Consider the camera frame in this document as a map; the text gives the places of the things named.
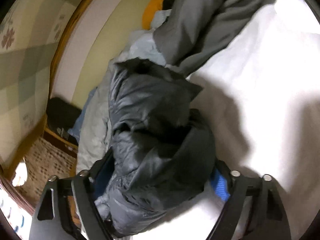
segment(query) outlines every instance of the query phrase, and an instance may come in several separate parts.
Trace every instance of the silver bolt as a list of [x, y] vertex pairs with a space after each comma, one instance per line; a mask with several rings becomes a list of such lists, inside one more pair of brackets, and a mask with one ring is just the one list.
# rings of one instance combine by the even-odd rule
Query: silver bolt
[[56, 179], [58, 179], [58, 176], [52, 175], [52, 176], [50, 176], [50, 178], [48, 180], [52, 182], [52, 181], [55, 181]]
[[231, 171], [230, 174], [234, 177], [239, 177], [241, 175], [239, 171], [235, 171], [235, 170]]
[[82, 171], [80, 171], [79, 172], [79, 175], [81, 176], [81, 177], [85, 177], [85, 176], [87, 176], [88, 175], [88, 171], [87, 170], [82, 170]]
[[270, 175], [268, 175], [268, 174], [263, 175], [262, 178], [263, 178], [265, 181], [271, 181], [271, 180], [272, 180], [272, 177], [271, 177]]

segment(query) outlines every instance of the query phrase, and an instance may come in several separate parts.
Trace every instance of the black metal bracket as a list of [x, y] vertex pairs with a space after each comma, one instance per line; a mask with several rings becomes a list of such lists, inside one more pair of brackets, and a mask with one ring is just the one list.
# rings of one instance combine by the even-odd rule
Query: black metal bracket
[[[109, 170], [110, 173], [113, 163], [110, 150], [102, 160], [94, 164], [90, 171], [81, 171], [73, 178], [55, 178], [54, 181], [49, 181], [32, 220], [30, 240], [84, 239], [70, 216], [67, 197], [71, 195], [74, 196], [88, 239], [112, 240], [116, 232], [113, 232], [112, 228], [107, 227], [107, 224], [102, 221], [94, 204], [97, 197], [94, 192], [97, 182], [99, 184], [103, 182], [103, 187], [106, 188], [108, 184], [106, 170]], [[269, 175], [263, 178], [248, 178], [238, 171], [230, 171], [221, 161], [217, 161], [217, 168], [227, 179], [231, 196], [206, 240], [230, 240], [232, 238], [247, 196], [252, 196], [253, 201], [243, 240], [291, 239], [287, 215], [274, 178]]]
[[251, 213], [242, 240], [291, 240], [290, 227], [281, 198], [270, 175], [263, 178], [232, 176], [232, 193], [207, 240], [233, 237], [247, 196], [253, 197]]

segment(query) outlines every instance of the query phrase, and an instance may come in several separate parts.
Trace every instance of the orange fabric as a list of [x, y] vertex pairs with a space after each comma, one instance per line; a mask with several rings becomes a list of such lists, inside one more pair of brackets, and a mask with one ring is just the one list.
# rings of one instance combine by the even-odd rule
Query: orange fabric
[[145, 30], [150, 29], [150, 24], [153, 17], [155, 16], [156, 11], [162, 10], [162, 3], [163, 3], [163, 0], [150, 0], [142, 16], [143, 29]]

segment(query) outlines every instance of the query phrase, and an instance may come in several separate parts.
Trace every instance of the white bedsheet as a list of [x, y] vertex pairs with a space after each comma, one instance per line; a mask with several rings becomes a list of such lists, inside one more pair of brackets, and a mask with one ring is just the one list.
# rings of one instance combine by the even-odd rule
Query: white bedsheet
[[[212, 127], [218, 158], [279, 182], [293, 240], [320, 208], [319, 33], [303, 0], [277, 0], [189, 77], [204, 87], [193, 107]], [[132, 239], [206, 239], [222, 207], [206, 185], [164, 223]]]

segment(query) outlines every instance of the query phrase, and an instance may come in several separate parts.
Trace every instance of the light blue fabric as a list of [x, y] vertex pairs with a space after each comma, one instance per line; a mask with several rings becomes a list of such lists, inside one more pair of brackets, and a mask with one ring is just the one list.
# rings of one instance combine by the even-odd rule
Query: light blue fabric
[[227, 180], [221, 175], [218, 169], [211, 174], [210, 184], [215, 194], [223, 201], [227, 201], [230, 197], [228, 192]]
[[152, 22], [150, 24], [151, 29], [157, 29], [159, 28], [167, 19], [168, 16], [171, 14], [171, 9], [170, 10], [165, 10], [165, 11], [156, 11], [155, 16], [152, 19]]
[[[170, 11], [155, 14], [153, 26], [160, 26]], [[162, 54], [157, 50], [153, 40], [154, 29], [150, 31], [134, 31], [120, 55], [109, 61], [107, 72], [99, 84], [91, 102], [89, 103], [81, 129], [76, 172], [89, 170], [95, 161], [103, 158], [108, 150], [111, 139], [111, 123], [108, 111], [108, 95], [113, 65], [132, 58], [149, 59], [158, 65], [165, 66]]]
[[88, 105], [89, 105], [89, 103], [91, 101], [91, 98], [93, 97], [93, 95], [96, 92], [96, 90], [97, 90], [97, 88], [94, 88], [94, 89], [92, 89], [90, 91], [88, 99], [87, 99], [86, 103], [84, 104], [84, 107], [83, 107], [83, 109], [81, 111], [80, 116], [76, 120], [76, 122], [73, 125], [73, 127], [68, 130], [68, 133], [70, 135], [72, 135], [74, 138], [76, 138], [78, 143], [80, 141], [80, 133], [81, 133], [81, 128], [82, 128], [82, 124], [83, 124], [83, 120], [84, 120], [85, 111], [87, 110], [87, 107], [88, 107]]

